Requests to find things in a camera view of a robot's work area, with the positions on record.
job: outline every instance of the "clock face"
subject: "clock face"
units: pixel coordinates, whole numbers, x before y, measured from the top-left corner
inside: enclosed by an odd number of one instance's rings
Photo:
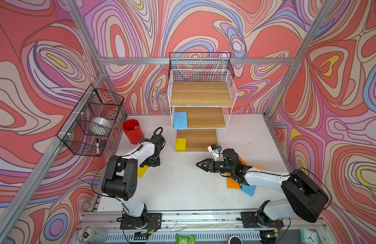
[[[305,233],[305,243],[318,244],[317,233],[307,230],[307,229],[304,230],[304,233]]]

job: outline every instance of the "white table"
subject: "white table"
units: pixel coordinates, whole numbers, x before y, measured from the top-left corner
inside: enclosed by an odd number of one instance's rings
[[[139,121],[146,138],[151,138],[154,130],[162,126],[166,139],[160,154],[161,166],[148,168],[138,178],[135,194],[149,211],[249,209],[260,207],[265,200],[284,197],[263,187],[257,187],[253,197],[241,190],[228,189],[226,178],[196,167],[197,162],[212,158],[210,152],[175,152],[170,115],[136,115],[128,119]],[[124,155],[134,147],[123,133],[116,155]],[[222,148],[235,149],[247,164],[287,172],[261,114],[233,114]],[[122,205],[116,199],[102,197],[97,211],[121,212]]]

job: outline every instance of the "red cup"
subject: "red cup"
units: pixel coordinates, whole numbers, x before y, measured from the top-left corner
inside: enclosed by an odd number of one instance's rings
[[[145,135],[140,128],[138,120],[125,121],[122,128],[131,144],[137,145],[139,140],[143,141],[145,139]]]

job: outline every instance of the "teal clock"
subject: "teal clock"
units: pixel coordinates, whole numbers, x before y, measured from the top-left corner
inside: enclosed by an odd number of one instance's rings
[[[318,244],[318,234],[308,229],[300,229],[300,242],[303,244]]]

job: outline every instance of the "patterned wall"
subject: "patterned wall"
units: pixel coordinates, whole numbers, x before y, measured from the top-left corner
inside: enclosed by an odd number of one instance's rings
[[[172,51],[230,51],[233,57],[293,57],[319,0],[106,0],[79,3],[104,57],[168,57]],[[106,67],[128,113],[168,113],[162,65]],[[234,67],[234,112],[264,112],[286,66]]]
[[[169,113],[168,65],[109,65],[107,71],[128,114]],[[234,112],[264,112],[286,65],[235,65]]]
[[[292,168],[330,189],[337,241],[376,244],[376,0],[336,3],[271,122]]]
[[[0,216],[97,75],[64,0],[0,1]],[[67,243],[104,161],[63,149],[6,243]]]

